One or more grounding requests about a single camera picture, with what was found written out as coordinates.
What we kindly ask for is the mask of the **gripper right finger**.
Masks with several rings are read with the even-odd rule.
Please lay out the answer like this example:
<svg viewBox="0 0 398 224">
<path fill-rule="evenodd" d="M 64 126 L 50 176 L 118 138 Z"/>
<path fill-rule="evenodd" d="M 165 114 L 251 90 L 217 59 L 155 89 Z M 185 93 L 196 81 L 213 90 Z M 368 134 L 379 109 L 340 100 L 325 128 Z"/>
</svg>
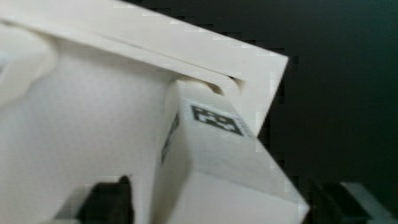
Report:
<svg viewBox="0 0 398 224">
<path fill-rule="evenodd" d="M 359 182 L 315 183 L 311 199 L 313 224 L 398 224 Z"/>
</svg>

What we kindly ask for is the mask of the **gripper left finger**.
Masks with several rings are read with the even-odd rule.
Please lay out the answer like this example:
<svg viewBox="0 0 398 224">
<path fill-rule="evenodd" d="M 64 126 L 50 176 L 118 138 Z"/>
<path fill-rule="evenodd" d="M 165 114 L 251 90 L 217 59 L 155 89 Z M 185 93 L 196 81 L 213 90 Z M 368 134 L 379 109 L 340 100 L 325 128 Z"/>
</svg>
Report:
<svg viewBox="0 0 398 224">
<path fill-rule="evenodd" d="M 55 218 L 73 224 L 134 224 L 134 188 L 128 176 L 116 182 L 98 182 L 68 198 Z"/>
</svg>

